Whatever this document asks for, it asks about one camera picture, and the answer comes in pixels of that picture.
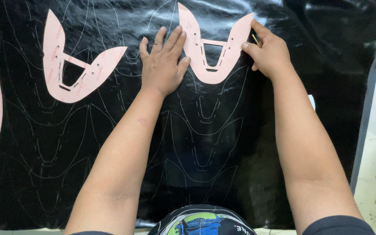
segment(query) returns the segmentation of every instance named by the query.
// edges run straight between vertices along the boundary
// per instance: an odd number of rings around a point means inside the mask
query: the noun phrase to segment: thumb
[[[182,81],[182,78],[185,75],[185,72],[187,72],[187,69],[188,69],[188,66],[189,66],[190,63],[191,63],[191,57],[189,57],[189,56],[182,58],[182,60],[179,61],[179,64],[178,64],[178,75],[179,75],[179,77],[178,78],[181,81]]]
[[[252,59],[254,60],[255,58],[257,58],[259,51],[261,49],[256,44],[244,42],[244,43],[242,43],[242,50],[244,52],[248,53],[249,56],[251,56]]]

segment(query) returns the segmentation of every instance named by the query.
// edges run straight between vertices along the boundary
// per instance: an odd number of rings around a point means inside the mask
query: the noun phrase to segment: forearm
[[[275,132],[285,181],[346,182],[333,144],[292,65],[274,78]]]
[[[103,144],[85,182],[88,187],[114,196],[139,196],[149,146],[163,97],[141,90]]]
[[[333,144],[291,66],[273,79],[275,134],[297,233],[332,215],[362,218]]]

